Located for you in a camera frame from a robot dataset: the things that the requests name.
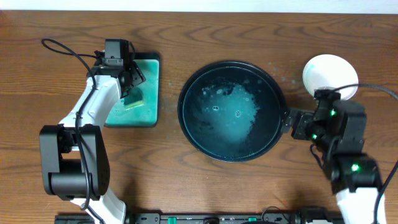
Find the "yellow green sponge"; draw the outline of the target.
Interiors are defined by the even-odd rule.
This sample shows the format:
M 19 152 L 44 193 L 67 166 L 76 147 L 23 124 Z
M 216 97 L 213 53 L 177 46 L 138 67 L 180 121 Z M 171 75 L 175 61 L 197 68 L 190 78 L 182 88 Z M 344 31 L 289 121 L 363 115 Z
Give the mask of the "yellow green sponge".
M 124 97 L 124 107 L 129 110 L 131 108 L 141 106 L 144 104 L 144 95 L 141 89 L 132 88 Z

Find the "white plate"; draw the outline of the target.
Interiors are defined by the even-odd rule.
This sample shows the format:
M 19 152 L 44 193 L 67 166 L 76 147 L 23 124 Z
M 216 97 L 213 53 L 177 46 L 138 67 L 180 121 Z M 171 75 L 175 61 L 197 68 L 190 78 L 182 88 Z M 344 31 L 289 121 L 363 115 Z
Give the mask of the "white plate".
M 305 89 L 312 95 L 315 90 L 335 89 L 358 84 L 358 74 L 345 59 L 332 54 L 311 58 L 304 66 L 302 80 Z

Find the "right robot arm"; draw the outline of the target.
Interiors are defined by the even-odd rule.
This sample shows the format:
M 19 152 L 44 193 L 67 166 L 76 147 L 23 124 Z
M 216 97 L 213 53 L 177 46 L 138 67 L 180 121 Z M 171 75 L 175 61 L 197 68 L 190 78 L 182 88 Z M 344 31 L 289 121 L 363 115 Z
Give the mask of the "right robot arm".
M 314 111 L 289 109 L 285 124 L 296 140 L 311 141 L 318 166 L 345 223 L 386 223 L 378 164 L 363 152 L 367 116 L 353 101 L 319 99 Z

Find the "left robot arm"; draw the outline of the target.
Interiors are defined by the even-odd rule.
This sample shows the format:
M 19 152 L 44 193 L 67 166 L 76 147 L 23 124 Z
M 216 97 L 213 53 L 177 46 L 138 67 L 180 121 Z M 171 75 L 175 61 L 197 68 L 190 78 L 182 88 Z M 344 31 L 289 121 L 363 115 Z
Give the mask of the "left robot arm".
M 146 79 L 135 61 L 94 66 L 71 112 L 40 130 L 45 192 L 78 205 L 95 223 L 134 223 L 109 187 L 110 164 L 102 130 L 112 107 Z

